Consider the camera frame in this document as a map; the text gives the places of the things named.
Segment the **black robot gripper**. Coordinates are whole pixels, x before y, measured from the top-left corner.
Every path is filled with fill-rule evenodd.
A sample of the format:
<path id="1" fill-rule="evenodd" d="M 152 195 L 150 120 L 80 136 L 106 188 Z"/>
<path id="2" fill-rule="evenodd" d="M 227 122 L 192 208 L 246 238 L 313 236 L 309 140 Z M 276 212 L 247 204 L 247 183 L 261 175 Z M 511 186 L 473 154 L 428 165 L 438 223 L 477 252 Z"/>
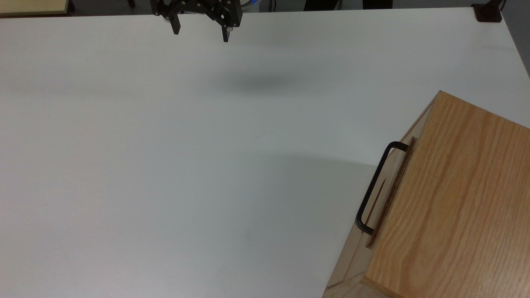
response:
<path id="1" fill-rule="evenodd" d="M 181 24 L 178 15 L 182 12 L 203 14 L 222 27 L 223 41 L 228 42 L 230 28 L 241 25 L 242 8 L 239 0 L 150 0 L 153 15 L 161 16 L 178 35 Z"/>

